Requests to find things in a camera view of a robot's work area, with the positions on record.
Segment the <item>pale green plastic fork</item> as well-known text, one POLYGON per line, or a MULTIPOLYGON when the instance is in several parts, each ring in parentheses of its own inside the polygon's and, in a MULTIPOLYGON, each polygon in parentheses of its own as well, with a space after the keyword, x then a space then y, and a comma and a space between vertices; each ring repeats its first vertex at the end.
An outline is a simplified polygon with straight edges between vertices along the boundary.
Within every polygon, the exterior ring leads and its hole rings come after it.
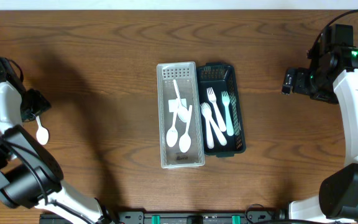
POLYGON ((226 132, 228 136, 234 135, 234 128, 232 124, 232 119, 229 111, 229 105, 230 105, 230 98, 229 94, 226 91, 222 92, 222 103, 225 108, 225 119, 226 119, 226 132))

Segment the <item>white fork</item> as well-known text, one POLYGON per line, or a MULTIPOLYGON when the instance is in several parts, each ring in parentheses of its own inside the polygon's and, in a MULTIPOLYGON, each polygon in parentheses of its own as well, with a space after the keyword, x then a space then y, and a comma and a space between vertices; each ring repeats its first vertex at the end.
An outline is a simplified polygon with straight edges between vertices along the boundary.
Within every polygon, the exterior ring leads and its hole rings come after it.
POLYGON ((227 140, 224 137, 222 131, 220 131, 220 129, 219 129, 218 125, 216 124, 216 122, 214 121, 213 117, 211 118, 210 123, 211 123, 211 129, 214 130, 215 135, 218 139, 218 142, 220 143, 220 145, 225 146, 227 144, 227 140))
POLYGON ((214 108, 214 112, 216 115, 216 121, 218 122, 218 127, 220 129, 220 131, 225 132, 226 131, 226 125, 224 123, 223 117, 221 115, 221 112, 218 108, 218 104, 217 104, 217 98, 216 95, 214 93, 214 90, 212 87, 207 88, 207 95, 208 95, 208 100, 210 103, 213 104, 213 108, 214 108))

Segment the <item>dark green plastic basket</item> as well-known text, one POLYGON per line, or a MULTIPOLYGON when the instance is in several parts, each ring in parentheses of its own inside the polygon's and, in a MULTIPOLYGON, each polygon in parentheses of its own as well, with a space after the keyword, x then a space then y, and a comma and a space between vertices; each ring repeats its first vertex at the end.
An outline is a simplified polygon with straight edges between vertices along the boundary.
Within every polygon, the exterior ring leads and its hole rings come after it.
POLYGON ((204 141, 204 152, 209 156, 217 157, 232 157, 235 154, 243 153, 246 150, 246 141, 244 136, 241 106, 239 103, 239 96, 236 83, 235 69, 232 65, 227 63, 207 63, 206 65, 196 68, 197 81, 198 81, 198 93, 200 104, 208 103, 211 107, 212 117, 216 124, 216 115, 214 112, 213 104, 209 102, 207 95, 207 88, 212 87, 217 98, 218 108, 225 119, 225 108, 222 103, 222 92, 226 91, 229 94, 230 105, 229 111, 232 119, 234 128, 234 135, 228 136, 227 132, 222 132, 227 140, 225 146, 220 145, 213 129, 214 148, 208 149, 206 143, 206 123, 205 118, 202 118, 203 128, 203 141, 204 141))

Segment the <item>white thick plastic spoon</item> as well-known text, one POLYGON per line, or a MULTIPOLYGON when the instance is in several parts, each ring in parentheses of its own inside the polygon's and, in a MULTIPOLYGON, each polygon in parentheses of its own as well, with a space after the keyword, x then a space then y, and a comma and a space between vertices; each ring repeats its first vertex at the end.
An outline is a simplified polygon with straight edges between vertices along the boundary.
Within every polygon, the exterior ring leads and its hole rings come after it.
POLYGON ((211 118, 212 118, 212 111, 211 111, 209 104, 207 104, 207 103, 201 104, 201 113, 204 116, 205 123, 206 123, 207 147, 208 147, 208 149, 213 149, 214 148, 214 140, 213 140, 213 134, 212 134, 212 130, 211 130, 211 123, 210 123, 211 118))

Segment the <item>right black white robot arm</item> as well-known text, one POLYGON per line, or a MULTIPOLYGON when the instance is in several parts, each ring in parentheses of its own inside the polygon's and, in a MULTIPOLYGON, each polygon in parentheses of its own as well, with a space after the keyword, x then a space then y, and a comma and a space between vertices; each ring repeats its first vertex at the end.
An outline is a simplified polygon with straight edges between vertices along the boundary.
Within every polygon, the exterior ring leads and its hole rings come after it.
POLYGON ((318 223, 358 222, 358 48, 353 27, 335 24, 323 29, 308 58, 309 68, 289 68, 282 93, 337 104, 346 142, 344 167, 324 179, 317 196, 291 202, 288 217, 318 223))

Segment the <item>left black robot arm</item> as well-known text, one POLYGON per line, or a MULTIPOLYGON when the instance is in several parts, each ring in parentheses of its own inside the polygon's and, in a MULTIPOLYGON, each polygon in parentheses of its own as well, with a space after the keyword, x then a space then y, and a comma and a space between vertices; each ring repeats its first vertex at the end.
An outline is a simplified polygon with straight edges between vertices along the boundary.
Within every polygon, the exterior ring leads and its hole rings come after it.
POLYGON ((50 103, 22 80, 0 75, 0 200, 11 208, 48 210, 71 223, 117 223, 99 200, 64 181, 55 158, 23 127, 50 103))

